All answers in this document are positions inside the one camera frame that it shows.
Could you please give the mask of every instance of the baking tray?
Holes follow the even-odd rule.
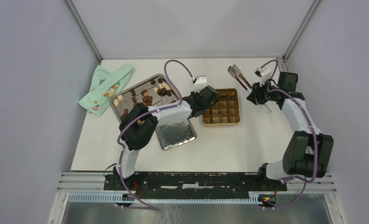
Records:
[[[219,101],[203,114],[202,124],[206,127],[237,125],[240,121],[237,90],[216,90],[219,92]]]
[[[159,79],[162,79],[163,83],[166,83],[166,78],[162,74],[157,74],[110,98],[110,106],[120,122],[123,120],[123,116],[125,116],[125,109],[128,110],[128,113],[133,109],[133,97],[136,98],[137,103],[143,103],[142,98],[144,96],[142,95],[142,91],[144,90],[147,91],[149,96],[153,97],[152,106],[166,105],[179,100],[168,83],[166,85],[169,86],[172,95],[163,96],[154,92],[154,88],[161,89]],[[119,105],[114,104],[115,100],[119,101]],[[195,130],[188,119],[179,120],[174,124],[157,126],[156,133],[162,150],[169,150],[196,139]]]

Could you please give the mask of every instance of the towel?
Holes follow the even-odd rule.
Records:
[[[123,90],[134,71],[135,69],[128,64],[112,73],[98,65],[92,76],[90,92],[78,103],[88,111],[101,116],[109,107],[110,98]]]

